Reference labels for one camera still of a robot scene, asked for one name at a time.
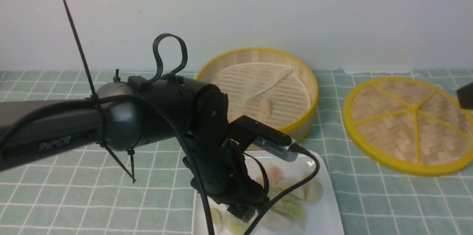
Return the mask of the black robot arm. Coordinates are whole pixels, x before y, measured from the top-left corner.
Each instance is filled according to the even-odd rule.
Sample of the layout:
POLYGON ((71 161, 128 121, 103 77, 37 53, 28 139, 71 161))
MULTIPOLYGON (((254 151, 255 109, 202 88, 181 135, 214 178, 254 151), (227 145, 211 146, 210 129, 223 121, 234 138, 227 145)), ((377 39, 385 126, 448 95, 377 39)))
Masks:
POLYGON ((267 185, 253 180, 244 151, 253 142, 285 143, 286 136, 248 116, 228 120, 229 99, 206 82, 140 76, 110 82, 82 100, 1 103, 1 171, 100 144, 112 156, 175 137, 191 186, 247 222, 271 207, 267 185))

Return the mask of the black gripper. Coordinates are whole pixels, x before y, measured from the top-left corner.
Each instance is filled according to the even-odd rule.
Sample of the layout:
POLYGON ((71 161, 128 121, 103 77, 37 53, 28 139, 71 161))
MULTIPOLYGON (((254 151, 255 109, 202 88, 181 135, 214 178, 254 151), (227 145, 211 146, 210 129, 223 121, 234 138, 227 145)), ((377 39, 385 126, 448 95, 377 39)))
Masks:
POLYGON ((197 191, 200 177, 206 196, 245 223, 269 204, 269 189, 249 176, 244 153, 235 141, 207 142, 192 135, 184 136, 184 141, 190 154, 183 162, 194 175, 191 186, 197 191))

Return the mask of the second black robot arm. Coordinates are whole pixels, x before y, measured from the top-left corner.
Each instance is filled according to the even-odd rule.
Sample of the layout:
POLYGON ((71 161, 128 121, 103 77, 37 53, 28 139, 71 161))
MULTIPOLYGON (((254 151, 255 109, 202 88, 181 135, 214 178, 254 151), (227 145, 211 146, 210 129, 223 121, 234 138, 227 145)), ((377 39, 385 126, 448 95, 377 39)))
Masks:
POLYGON ((456 90, 458 103, 463 110, 473 110, 473 82, 456 90))

